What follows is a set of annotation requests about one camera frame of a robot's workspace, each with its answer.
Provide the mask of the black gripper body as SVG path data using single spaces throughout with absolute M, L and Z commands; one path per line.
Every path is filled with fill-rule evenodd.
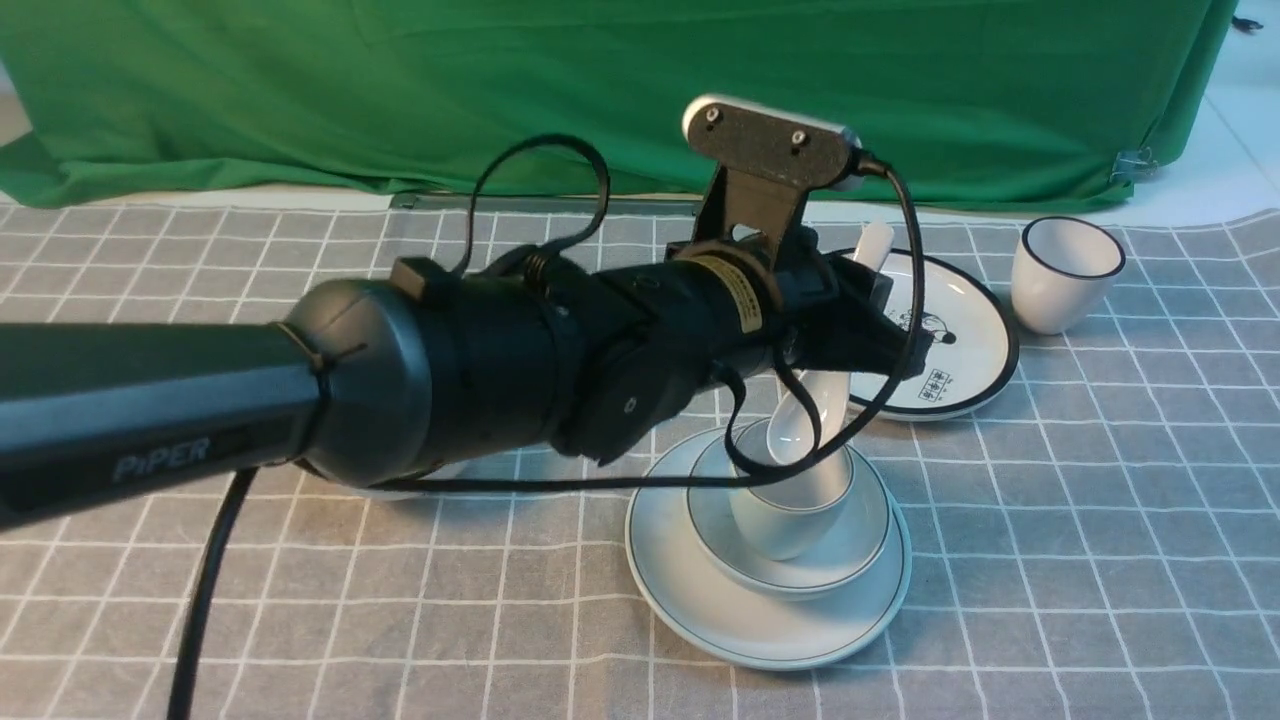
M 928 333 L 888 316 L 884 310 L 893 281 L 868 265 L 887 261 L 892 241 L 890 225 L 864 225 L 851 254 L 823 256 L 835 273 L 836 296 L 799 313 L 796 340 L 783 351 L 791 366 L 801 372 L 890 377 L 911 340 L 902 378 L 911 379 L 925 370 Z

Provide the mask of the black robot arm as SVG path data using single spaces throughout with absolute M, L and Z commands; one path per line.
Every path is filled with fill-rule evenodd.
M 531 445 L 605 465 L 692 398 L 768 370 L 922 374 L 891 279 L 812 238 L 675 245 L 589 272 L 520 246 L 453 275 L 311 288 L 266 324 L 3 325 L 3 528 L 294 462 L 339 486 Z

